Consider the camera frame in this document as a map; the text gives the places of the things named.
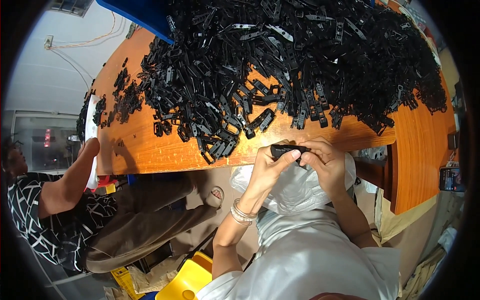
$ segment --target smartphone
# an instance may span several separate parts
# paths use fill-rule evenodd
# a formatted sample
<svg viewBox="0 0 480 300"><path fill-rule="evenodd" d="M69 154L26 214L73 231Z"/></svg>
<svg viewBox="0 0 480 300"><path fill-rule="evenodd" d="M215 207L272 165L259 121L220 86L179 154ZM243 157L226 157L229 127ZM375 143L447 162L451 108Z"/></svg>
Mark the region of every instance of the smartphone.
<svg viewBox="0 0 480 300"><path fill-rule="evenodd" d="M439 190L447 192L465 192L459 167L440 168Z"/></svg>

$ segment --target bracelet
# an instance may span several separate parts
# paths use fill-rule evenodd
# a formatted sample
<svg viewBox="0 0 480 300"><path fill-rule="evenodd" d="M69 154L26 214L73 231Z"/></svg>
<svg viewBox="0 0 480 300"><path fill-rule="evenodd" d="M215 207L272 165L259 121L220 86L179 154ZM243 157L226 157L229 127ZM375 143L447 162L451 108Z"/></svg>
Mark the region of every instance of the bracelet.
<svg viewBox="0 0 480 300"><path fill-rule="evenodd" d="M244 221L238 221L233 215L232 215L233 219L235 220L235 222L237 222L238 224L242 225L242 226L250 226L252 224L252 221L248 222L248 224L243 224L242 222Z"/></svg>
<svg viewBox="0 0 480 300"><path fill-rule="evenodd" d="M240 222L253 222L257 218L257 214L249 213L246 214L238 208L238 202L240 199L235 199L233 201L233 206L230 208L230 212L234 219L237 219Z"/></svg>

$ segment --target wrist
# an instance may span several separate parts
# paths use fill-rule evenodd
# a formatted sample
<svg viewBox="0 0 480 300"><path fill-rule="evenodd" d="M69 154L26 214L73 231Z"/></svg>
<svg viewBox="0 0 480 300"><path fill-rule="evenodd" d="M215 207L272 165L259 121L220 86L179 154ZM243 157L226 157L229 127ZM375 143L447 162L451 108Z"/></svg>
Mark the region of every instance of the wrist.
<svg viewBox="0 0 480 300"><path fill-rule="evenodd" d="M268 192L253 192L251 189L247 188L245 193L240 197L238 208L246 214L256 214L260 210L260 207L262 207L267 196Z"/></svg>
<svg viewBox="0 0 480 300"><path fill-rule="evenodd" d="M336 189L334 192L327 192L326 194L328 198L332 200L332 202L338 202L350 198L348 196L347 190L344 187Z"/></svg>

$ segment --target hand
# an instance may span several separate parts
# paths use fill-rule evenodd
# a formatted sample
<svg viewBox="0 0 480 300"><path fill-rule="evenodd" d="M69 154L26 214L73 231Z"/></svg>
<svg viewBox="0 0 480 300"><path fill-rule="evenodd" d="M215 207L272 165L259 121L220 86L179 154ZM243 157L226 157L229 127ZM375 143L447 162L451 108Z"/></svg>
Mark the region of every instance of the hand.
<svg viewBox="0 0 480 300"><path fill-rule="evenodd" d="M304 152L300 165L309 164L318 175L318 183L330 199L344 193L345 190L345 153L332 147L323 137L299 143L310 148Z"/></svg>
<svg viewBox="0 0 480 300"><path fill-rule="evenodd" d="M290 144L289 140L283 140L276 144ZM283 154L278 160L270 152L270 146L258 149L252 176L245 195L250 199L263 202L275 185L278 177L292 162L300 157L299 150L292 150Z"/></svg>
<svg viewBox="0 0 480 300"><path fill-rule="evenodd" d="M82 154L82 152L84 151L85 149L85 141L83 141L80 145L80 150L78 150L78 154L77 154L77 158L80 157L80 154Z"/></svg>
<svg viewBox="0 0 480 300"><path fill-rule="evenodd" d="M94 156L96 156L100 151L100 142L96 137L90 138L88 139L88 141L83 142L82 145L80 146L80 150L78 150L77 159L80 157L80 155L83 153L83 151L87 147L91 148L91 151L93 151L93 153L95 154Z"/></svg>

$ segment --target black and white patterned shirt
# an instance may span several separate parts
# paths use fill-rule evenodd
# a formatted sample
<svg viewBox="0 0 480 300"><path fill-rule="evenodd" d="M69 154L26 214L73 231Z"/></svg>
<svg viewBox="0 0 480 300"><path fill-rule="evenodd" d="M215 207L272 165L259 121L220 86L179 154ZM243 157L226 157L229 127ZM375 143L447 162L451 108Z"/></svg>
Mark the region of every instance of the black and white patterned shirt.
<svg viewBox="0 0 480 300"><path fill-rule="evenodd" d="M38 219L40 190L58 175L26 173L8 187L8 205L13 221L30 246L53 264L86 272L81 265L88 243L113 218L117 203L111 196L84 193L71 210Z"/></svg>

